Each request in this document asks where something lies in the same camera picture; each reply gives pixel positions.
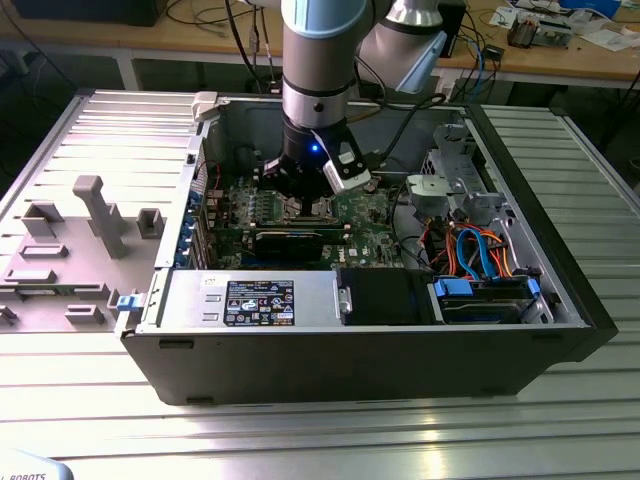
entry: motherboard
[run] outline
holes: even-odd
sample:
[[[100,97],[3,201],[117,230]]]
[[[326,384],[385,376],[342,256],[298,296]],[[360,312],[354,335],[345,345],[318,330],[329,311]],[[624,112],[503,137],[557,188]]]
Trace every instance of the motherboard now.
[[[241,178],[207,193],[211,267],[402,267],[389,203],[388,189],[358,189],[319,199],[303,216],[295,199]]]

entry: white plastic clip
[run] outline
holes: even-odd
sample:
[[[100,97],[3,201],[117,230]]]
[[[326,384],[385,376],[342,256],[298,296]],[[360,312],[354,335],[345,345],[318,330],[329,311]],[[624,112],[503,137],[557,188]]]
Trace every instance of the white plastic clip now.
[[[211,118],[218,107],[217,92],[198,92],[191,102],[191,113],[194,122],[202,122]]]

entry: lab bench clutter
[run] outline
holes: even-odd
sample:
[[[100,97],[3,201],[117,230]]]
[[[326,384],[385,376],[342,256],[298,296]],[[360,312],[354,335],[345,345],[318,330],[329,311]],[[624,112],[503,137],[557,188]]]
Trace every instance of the lab bench clutter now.
[[[637,18],[628,24],[617,20],[621,7]],[[639,21],[640,3],[635,0],[516,0],[496,8],[489,25],[508,29],[512,47],[566,48],[574,36],[581,36],[617,52],[640,46]]]

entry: power supply label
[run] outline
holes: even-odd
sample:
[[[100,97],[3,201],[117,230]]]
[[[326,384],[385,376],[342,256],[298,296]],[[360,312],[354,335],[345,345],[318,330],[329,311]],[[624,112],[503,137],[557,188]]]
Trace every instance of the power supply label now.
[[[224,323],[230,327],[295,325],[293,281],[227,283]]]

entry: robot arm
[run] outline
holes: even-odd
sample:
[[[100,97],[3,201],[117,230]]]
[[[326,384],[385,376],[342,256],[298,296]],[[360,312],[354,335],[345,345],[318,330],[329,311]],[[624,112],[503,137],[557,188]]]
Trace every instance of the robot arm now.
[[[284,138],[264,176],[306,210],[371,178],[345,119],[358,49],[387,86],[416,93],[446,35],[437,0],[282,0],[281,11]]]

